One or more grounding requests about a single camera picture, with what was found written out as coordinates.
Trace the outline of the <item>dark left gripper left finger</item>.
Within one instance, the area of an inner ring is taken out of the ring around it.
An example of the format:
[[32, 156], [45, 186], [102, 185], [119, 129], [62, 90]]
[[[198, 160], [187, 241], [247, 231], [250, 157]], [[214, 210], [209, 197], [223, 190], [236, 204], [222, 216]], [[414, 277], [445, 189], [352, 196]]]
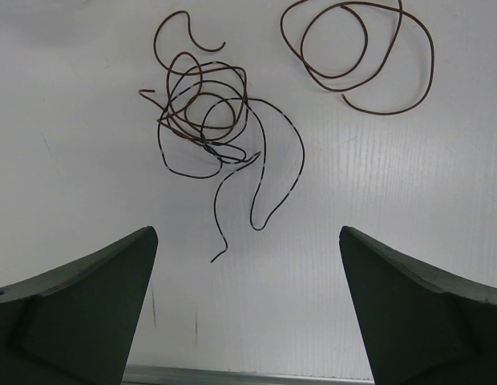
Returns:
[[120, 384], [157, 246], [147, 226], [0, 287], [0, 384]]

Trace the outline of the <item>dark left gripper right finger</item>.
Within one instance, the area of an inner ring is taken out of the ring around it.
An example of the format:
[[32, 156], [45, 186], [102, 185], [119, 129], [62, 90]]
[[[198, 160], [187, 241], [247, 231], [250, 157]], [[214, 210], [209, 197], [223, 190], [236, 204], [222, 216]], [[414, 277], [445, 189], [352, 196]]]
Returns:
[[353, 227], [339, 246], [376, 384], [497, 384], [497, 288]]

